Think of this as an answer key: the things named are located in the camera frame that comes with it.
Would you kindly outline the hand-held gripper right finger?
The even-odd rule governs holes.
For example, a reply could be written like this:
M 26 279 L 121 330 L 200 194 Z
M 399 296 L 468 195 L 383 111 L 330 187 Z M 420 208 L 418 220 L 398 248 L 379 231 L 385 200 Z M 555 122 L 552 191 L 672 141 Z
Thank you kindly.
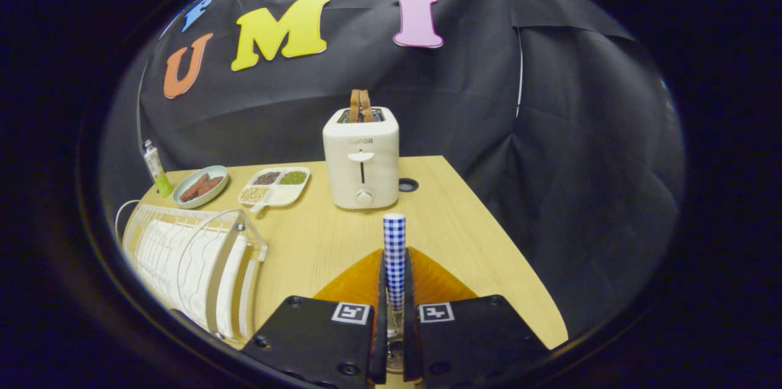
M 547 348 L 503 295 L 478 296 L 416 248 L 405 256 L 403 378 L 418 388 L 497 388 Z

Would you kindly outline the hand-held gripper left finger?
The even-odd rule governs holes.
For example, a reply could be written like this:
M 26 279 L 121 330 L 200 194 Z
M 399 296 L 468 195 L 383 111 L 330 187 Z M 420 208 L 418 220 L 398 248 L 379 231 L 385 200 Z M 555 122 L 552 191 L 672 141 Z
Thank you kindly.
M 301 385 L 383 385 L 388 342 L 385 285 L 382 250 L 375 250 L 315 297 L 286 297 L 242 353 Z

